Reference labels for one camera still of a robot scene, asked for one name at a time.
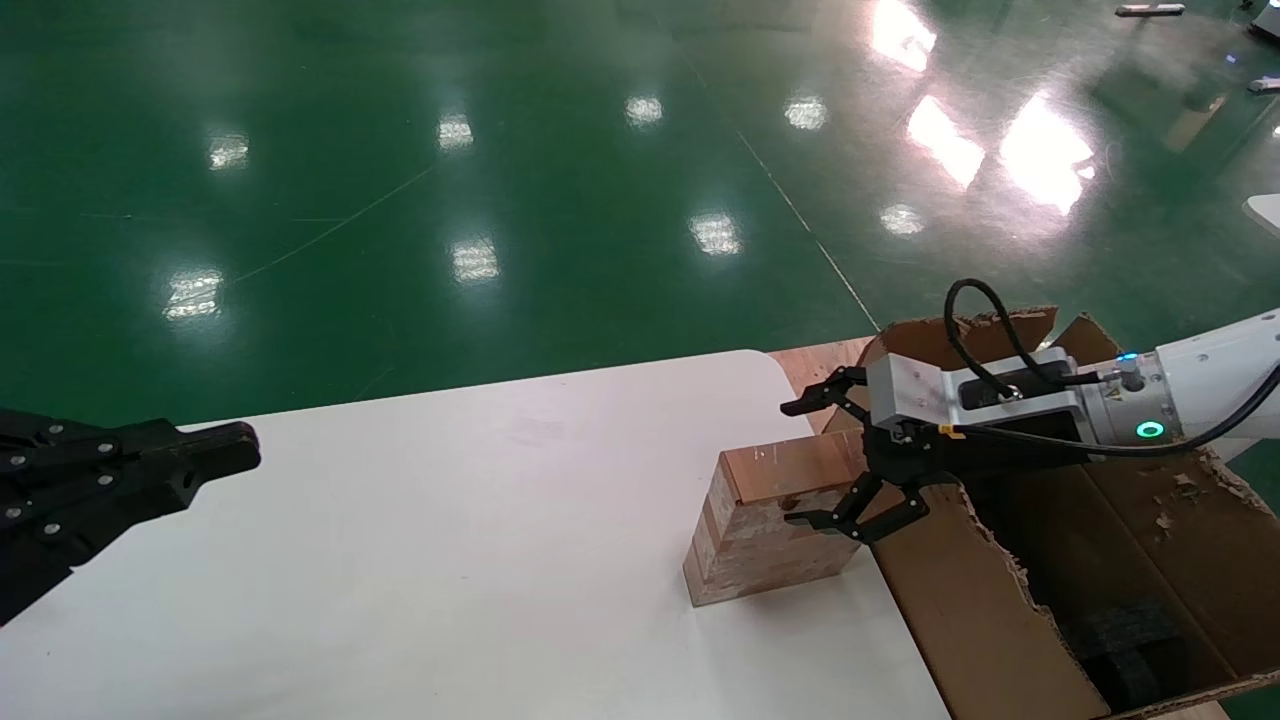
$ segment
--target black cable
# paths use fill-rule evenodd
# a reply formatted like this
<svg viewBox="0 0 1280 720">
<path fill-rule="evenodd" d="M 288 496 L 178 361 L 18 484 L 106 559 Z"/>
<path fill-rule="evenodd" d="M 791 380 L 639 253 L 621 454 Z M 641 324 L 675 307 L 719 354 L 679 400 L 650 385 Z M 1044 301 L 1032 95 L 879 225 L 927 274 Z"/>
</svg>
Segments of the black cable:
<svg viewBox="0 0 1280 720">
<path fill-rule="evenodd" d="M 1207 442 L 1212 442 L 1226 433 L 1231 432 L 1233 428 L 1243 423 L 1254 410 L 1266 402 L 1271 392 L 1275 391 L 1276 386 L 1280 386 L 1280 364 L 1276 364 L 1271 369 L 1271 374 L 1267 375 L 1258 389 L 1253 391 L 1253 395 L 1244 401 L 1243 405 L 1235 409 L 1234 413 L 1226 416 L 1221 423 L 1213 425 L 1212 428 L 1204 430 L 1203 433 L 1181 442 L 1174 442 L 1169 445 L 1148 445 L 1138 447 L 1124 447 L 1116 445 L 1093 445 L 1088 442 L 1075 442 L 1070 439 L 1059 439 L 1043 436 L 1033 436 L 1028 433 L 1019 433 L 1016 430 L 1004 430 L 1000 428 L 987 428 L 982 425 L 955 425 L 955 432 L 965 434 L 975 434 L 991 438 L 1007 439 L 1014 442 L 1021 442 L 1024 445 L 1039 445 L 1044 447 L 1055 448 L 1069 448 L 1069 450 L 1083 450 L 1085 452 L 1092 452 L 1093 455 L 1110 455 L 1114 457 L 1161 457 L 1164 455 L 1171 455 L 1174 452 L 1181 452 L 1184 450 L 1192 450 L 1199 447 Z"/>
<path fill-rule="evenodd" d="M 987 383 L 992 389 L 998 392 L 1001 397 L 1012 397 L 1014 388 L 1001 382 L 1000 378 L 997 378 L 996 375 L 991 374 L 991 370 L 983 368 L 982 364 L 978 363 L 978 360 L 975 360 L 974 356 L 969 354 L 969 350 L 964 346 L 964 341 L 960 340 L 960 327 L 956 324 L 956 318 L 955 318 L 956 296 L 959 296 L 960 291 L 966 287 L 972 287 L 978 292 L 983 293 L 984 296 L 987 296 L 987 300 L 989 300 L 991 305 L 996 309 L 996 315 L 1000 318 L 1000 324 L 1005 329 L 1005 334 L 1009 337 L 1009 343 L 1014 346 L 1014 352 L 1016 352 L 1018 356 L 1021 357 L 1023 364 L 1027 365 L 1027 369 L 1029 369 L 1041 382 L 1059 387 L 1101 382 L 1101 378 L 1098 377 L 1097 373 L 1085 373 L 1083 375 L 1066 375 L 1059 378 L 1050 377 L 1048 373 L 1044 372 L 1044 368 L 1042 368 L 1038 363 L 1036 363 L 1036 359 L 1032 357 L 1029 352 L 1027 352 L 1025 347 L 1023 347 L 1023 341 L 1019 340 L 1018 333 L 1014 331 L 1014 322 L 1009 318 L 1009 310 L 1005 309 L 1005 304 L 1001 302 L 1000 296 L 996 295 L 996 291 L 992 290 L 989 284 L 977 278 L 959 279 L 951 284 L 951 290 L 947 291 L 947 297 L 942 304 L 942 327 L 943 329 L 946 329 L 947 342 L 951 343 L 951 347 L 954 347 L 956 354 L 960 355 L 960 359 L 964 360 L 965 366 L 969 368 L 973 372 L 973 374 L 978 375 L 978 379 Z"/>
</svg>

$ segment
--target cardboard flap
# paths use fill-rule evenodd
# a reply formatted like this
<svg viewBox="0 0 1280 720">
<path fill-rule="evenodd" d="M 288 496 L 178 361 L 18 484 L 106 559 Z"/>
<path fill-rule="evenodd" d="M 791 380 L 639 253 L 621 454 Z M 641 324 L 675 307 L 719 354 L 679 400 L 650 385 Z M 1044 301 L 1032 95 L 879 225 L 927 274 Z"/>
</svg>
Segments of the cardboard flap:
<svg viewBox="0 0 1280 720">
<path fill-rule="evenodd" d="M 986 492 L 979 496 L 979 489 Z M 1069 635 L 1089 632 L 1110 612 L 1158 607 L 1178 637 L 1133 652 L 1165 692 L 1236 679 L 1080 466 L 993 479 L 979 484 L 974 498 L 979 518 L 991 516 L 988 527 L 1027 568 L 1036 600 L 1050 606 Z"/>
<path fill-rule="evenodd" d="M 951 486 L 924 488 L 931 514 L 873 547 L 893 598 L 960 720 L 1084 720 L 1108 712 L 1032 606 L 1016 565 Z"/>
<path fill-rule="evenodd" d="M 1199 454 L 1085 471 L 1236 675 L 1280 669 L 1280 520 Z"/>
<path fill-rule="evenodd" d="M 1034 350 L 1048 337 L 1057 322 L 1057 307 L 1025 307 L 1011 310 L 1009 319 L 1018 340 L 1027 350 Z M 1014 355 L 1009 334 L 995 313 L 983 313 L 973 318 L 956 316 L 960 325 L 960 340 L 979 363 L 991 363 Z M 881 331 L 863 351 L 859 365 L 868 365 L 884 356 L 886 352 L 906 355 L 915 360 L 932 363 L 943 370 L 959 370 L 964 366 L 955 348 L 947 342 L 941 318 L 928 320 L 906 320 L 893 323 Z"/>
<path fill-rule="evenodd" d="M 1053 346 L 1070 352 L 1079 365 L 1111 360 L 1120 352 L 1120 345 L 1087 314 L 1071 320 Z"/>
</svg>

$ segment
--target white object on floor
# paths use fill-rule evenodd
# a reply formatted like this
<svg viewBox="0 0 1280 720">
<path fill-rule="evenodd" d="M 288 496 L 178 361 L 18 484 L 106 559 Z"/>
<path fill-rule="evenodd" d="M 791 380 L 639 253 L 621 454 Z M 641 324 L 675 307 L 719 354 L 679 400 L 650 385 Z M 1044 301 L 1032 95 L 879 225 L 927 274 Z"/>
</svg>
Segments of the white object on floor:
<svg viewBox="0 0 1280 720">
<path fill-rule="evenodd" d="M 1262 12 L 1253 18 L 1253 27 L 1270 35 L 1280 35 L 1280 3 L 1270 0 L 1262 6 Z"/>
<path fill-rule="evenodd" d="M 690 607 L 717 454 L 791 398 L 739 351 L 251 418 L 259 470 L 0 629 L 0 717 L 946 720 L 870 552 Z"/>
<path fill-rule="evenodd" d="M 1244 214 L 1280 237 L 1280 193 L 1254 195 L 1244 201 Z"/>
</svg>

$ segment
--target wooden block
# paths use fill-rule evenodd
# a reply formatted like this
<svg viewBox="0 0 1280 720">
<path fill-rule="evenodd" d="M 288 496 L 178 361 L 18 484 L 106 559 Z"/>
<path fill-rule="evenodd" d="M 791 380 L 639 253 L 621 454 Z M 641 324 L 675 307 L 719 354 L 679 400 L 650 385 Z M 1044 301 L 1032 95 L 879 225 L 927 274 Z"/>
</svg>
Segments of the wooden block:
<svg viewBox="0 0 1280 720">
<path fill-rule="evenodd" d="M 863 470 L 858 437 L 842 433 L 722 452 L 685 557 L 692 603 L 709 605 L 844 570 L 858 543 L 790 525 L 782 516 L 829 510 Z"/>
</svg>

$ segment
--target white robotic arm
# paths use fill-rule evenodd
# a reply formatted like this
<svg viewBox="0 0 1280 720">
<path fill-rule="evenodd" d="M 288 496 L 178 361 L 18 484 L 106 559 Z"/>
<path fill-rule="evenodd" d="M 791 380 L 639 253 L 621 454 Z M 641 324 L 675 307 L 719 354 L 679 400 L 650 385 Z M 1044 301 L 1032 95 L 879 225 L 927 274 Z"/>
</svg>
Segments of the white robotic arm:
<svg viewBox="0 0 1280 720">
<path fill-rule="evenodd" d="M 1080 368 L 1112 378 L 1080 386 L 1094 436 L 1103 445 L 1196 437 L 1253 395 L 1280 360 L 1280 309 L 1152 352 Z M 1280 437 L 1280 395 L 1272 395 L 1222 437 Z"/>
</svg>

